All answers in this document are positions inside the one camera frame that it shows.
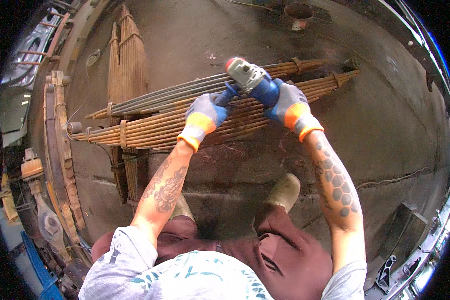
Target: concrete floor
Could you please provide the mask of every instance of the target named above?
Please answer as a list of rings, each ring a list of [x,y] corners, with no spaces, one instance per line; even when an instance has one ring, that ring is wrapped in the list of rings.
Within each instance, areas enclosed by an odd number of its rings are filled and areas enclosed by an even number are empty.
[[[300,32],[287,30],[280,16],[264,9],[225,1],[126,1],[144,40],[150,91],[220,74],[235,56],[258,65],[328,58],[330,65],[303,79],[340,70],[355,57],[361,75],[311,105],[331,145],[355,185],[403,177],[397,183],[358,190],[365,220],[367,260],[372,262],[398,205],[409,201],[432,219],[440,208],[450,169],[450,119],[434,85],[427,90],[425,70],[382,27],[332,1],[307,3],[318,12]],[[107,106],[109,49],[114,16],[104,17],[90,35],[66,89],[70,116],[88,94],[85,61],[96,49],[100,60],[89,69],[92,92],[74,121],[108,126],[108,120],[84,116]],[[210,54],[216,60],[210,60]],[[107,154],[96,145],[72,143],[74,169],[87,238],[130,223],[130,206],[121,206]],[[166,155],[150,157],[150,174]],[[330,251],[328,227],[318,205],[312,165],[293,134],[278,125],[246,141],[201,149],[193,156],[183,193],[205,238],[228,239],[253,234],[251,221],[276,180],[287,172],[299,177],[302,190],[290,212],[294,224]]]

